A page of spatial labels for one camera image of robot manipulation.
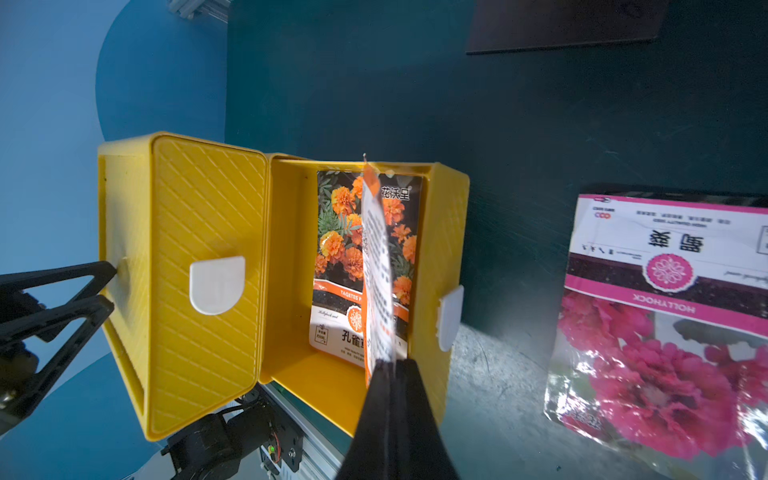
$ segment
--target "blue wall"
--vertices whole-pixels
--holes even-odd
[[[224,141],[227,26],[170,15],[164,0],[131,0],[104,40],[96,103],[108,141],[171,131]]]
[[[126,1],[0,2],[0,273],[98,259],[96,63]],[[76,290],[36,293],[55,306]],[[28,345],[47,362],[73,329]],[[63,379],[108,351],[99,332]]]
[[[223,141],[226,25],[183,20],[165,5],[0,0],[0,273],[98,259],[104,139],[166,130]],[[54,306],[78,287],[35,295]],[[75,327],[28,348],[44,364]],[[101,332],[62,382],[0,439],[0,479],[122,478],[158,450]]]

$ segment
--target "pink flower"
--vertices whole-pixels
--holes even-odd
[[[608,353],[590,382],[603,417],[626,439],[686,460],[743,445],[736,397],[716,366],[658,340]]]
[[[768,346],[763,345],[757,349],[754,359],[741,362],[730,358],[725,345],[708,346],[704,349],[704,356],[717,364],[740,403],[754,407],[760,402],[768,402]]]
[[[636,306],[569,292],[563,296],[558,327],[577,349],[602,352],[619,347],[618,339],[635,343],[640,336],[653,333],[654,324],[648,313]]]

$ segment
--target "chinese characters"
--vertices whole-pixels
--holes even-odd
[[[343,342],[352,343],[354,346],[362,348],[362,337],[360,335],[350,335],[349,330],[344,330],[341,334]]]
[[[652,247],[668,248],[670,246],[671,232],[660,232],[659,230],[653,230],[651,232],[648,245]],[[687,252],[699,253],[704,246],[704,237],[694,237],[688,233],[683,234],[683,238],[680,240],[680,250]]]
[[[399,198],[400,200],[411,200],[411,190],[401,187],[382,186],[382,198]]]
[[[730,220],[725,218],[695,217],[693,215],[671,214],[668,212],[652,212],[647,210],[636,210],[635,215],[645,217],[656,217],[654,222],[672,223],[675,225],[686,225],[694,227],[707,227],[709,223],[719,223],[720,225],[730,225]]]
[[[670,233],[654,230],[650,235],[650,242],[648,242],[648,245],[663,248],[670,246]]]

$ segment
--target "orange marigold flower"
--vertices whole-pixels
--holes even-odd
[[[405,225],[398,225],[395,227],[395,231],[392,232],[392,236],[397,238],[397,243],[402,243],[406,241],[409,233],[411,233],[410,228],[406,227]]]
[[[398,276],[392,285],[392,294],[403,305],[411,303],[411,279],[407,276]]]
[[[406,206],[402,204],[399,198],[385,198],[382,202],[387,225],[392,225],[402,220],[402,211],[406,209]]]
[[[336,215],[349,215],[357,208],[355,197],[347,187],[339,187],[331,192],[331,204]]]
[[[347,229],[350,229],[352,227],[359,227],[355,230],[349,231],[349,238],[352,240],[352,243],[354,243],[355,245],[360,245],[362,243],[362,218],[360,218],[360,215],[358,214],[349,215],[346,218],[346,227]]]
[[[315,257],[315,274],[325,273],[326,266],[328,266],[328,259],[321,253],[318,253],[317,257]]]
[[[362,279],[362,252],[359,248],[350,247],[344,255],[344,271],[349,274],[350,280]]]
[[[362,175],[352,182],[352,196],[362,199]]]
[[[320,237],[320,252],[331,265],[335,265],[344,257],[344,239],[339,232],[331,230]]]
[[[406,238],[402,243],[402,255],[411,263],[416,263],[416,235]]]

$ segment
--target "open box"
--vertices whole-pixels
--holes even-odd
[[[458,286],[469,178],[441,164],[374,163],[423,177],[409,357],[438,422],[450,352],[440,299]],[[250,391],[279,382],[352,435],[364,369],[307,341],[317,248],[318,162],[158,133],[99,147],[100,258],[118,268],[104,331],[147,439],[157,441]],[[196,311],[190,265],[242,256],[243,295],[216,316]]]

